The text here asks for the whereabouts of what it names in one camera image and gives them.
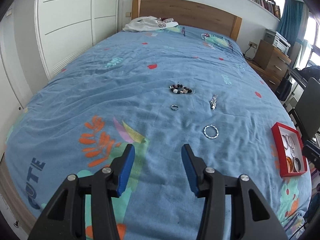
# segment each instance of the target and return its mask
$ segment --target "white printer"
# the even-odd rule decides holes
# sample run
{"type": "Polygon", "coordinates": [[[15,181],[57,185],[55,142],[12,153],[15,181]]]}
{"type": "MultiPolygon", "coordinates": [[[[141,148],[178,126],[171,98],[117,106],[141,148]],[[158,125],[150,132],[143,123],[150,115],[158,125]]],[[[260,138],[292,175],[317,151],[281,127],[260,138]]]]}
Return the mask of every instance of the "white printer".
{"type": "Polygon", "coordinates": [[[273,30],[266,29],[263,40],[272,44],[286,55],[291,47],[290,43],[279,32],[273,30]]]}

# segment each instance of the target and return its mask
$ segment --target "silver screw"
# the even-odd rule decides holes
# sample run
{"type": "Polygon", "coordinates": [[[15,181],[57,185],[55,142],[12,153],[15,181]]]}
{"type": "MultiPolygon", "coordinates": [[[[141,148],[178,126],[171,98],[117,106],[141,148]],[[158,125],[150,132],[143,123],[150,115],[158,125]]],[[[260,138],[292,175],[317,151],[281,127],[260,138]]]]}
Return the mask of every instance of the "silver screw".
{"type": "Polygon", "coordinates": [[[69,176],[68,176],[68,180],[69,181],[73,181],[73,180],[75,180],[76,179],[76,176],[74,175],[74,174],[70,174],[69,176]]]}
{"type": "Polygon", "coordinates": [[[250,178],[249,178],[249,176],[247,174],[242,174],[240,176],[240,179],[243,180],[243,181],[248,181],[250,178]]]}
{"type": "Polygon", "coordinates": [[[214,173],[214,172],[215,172],[214,168],[211,168],[211,167],[206,167],[206,168],[205,168],[205,171],[206,171],[207,173],[214,173]]]}
{"type": "Polygon", "coordinates": [[[110,173],[110,172],[111,172],[111,168],[109,168],[109,167],[103,168],[103,169],[102,169],[102,172],[103,172],[103,173],[106,173],[106,174],[107,174],[107,173],[110,173]]]}

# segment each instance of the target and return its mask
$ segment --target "blue bedsheet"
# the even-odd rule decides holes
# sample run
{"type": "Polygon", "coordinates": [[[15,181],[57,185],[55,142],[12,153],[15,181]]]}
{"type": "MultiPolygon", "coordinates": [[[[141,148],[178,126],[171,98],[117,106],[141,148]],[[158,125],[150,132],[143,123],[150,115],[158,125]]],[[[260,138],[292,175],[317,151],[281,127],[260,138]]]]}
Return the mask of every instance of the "blue bedsheet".
{"type": "MultiPolygon", "coordinates": [[[[222,174],[248,174],[288,236],[303,224],[310,173],[279,176],[271,132],[276,122],[293,123],[238,45],[220,34],[184,26],[120,32],[67,65],[34,95],[20,119],[7,139],[5,161],[36,217],[68,174],[91,175],[133,143],[126,191],[113,200],[121,239],[196,239],[204,200],[191,192],[183,168],[181,147],[189,143],[222,174]],[[193,93],[172,93],[169,86],[177,82],[193,93]],[[209,124],[219,129],[214,140],[203,134],[209,124]]],[[[86,204],[91,238],[89,197],[86,204]]]]}

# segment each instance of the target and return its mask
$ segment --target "bed frame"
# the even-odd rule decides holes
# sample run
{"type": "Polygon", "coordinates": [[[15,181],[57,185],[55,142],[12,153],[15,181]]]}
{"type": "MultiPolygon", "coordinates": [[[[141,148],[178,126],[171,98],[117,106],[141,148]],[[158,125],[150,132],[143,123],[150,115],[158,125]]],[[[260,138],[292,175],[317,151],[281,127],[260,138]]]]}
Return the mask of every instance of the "bed frame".
{"type": "Polygon", "coordinates": [[[221,33],[237,40],[242,18],[209,5],[186,0],[132,0],[132,18],[173,18],[181,25],[221,33]]]}

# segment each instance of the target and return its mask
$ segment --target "power outlet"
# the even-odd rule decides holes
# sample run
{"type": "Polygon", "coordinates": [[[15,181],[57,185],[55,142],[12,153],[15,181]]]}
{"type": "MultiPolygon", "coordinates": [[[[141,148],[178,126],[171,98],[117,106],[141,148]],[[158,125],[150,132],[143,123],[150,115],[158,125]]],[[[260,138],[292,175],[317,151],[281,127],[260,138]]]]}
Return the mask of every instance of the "power outlet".
{"type": "Polygon", "coordinates": [[[254,49],[256,49],[258,47],[258,44],[255,44],[254,42],[250,41],[249,42],[249,46],[253,47],[254,49]]]}

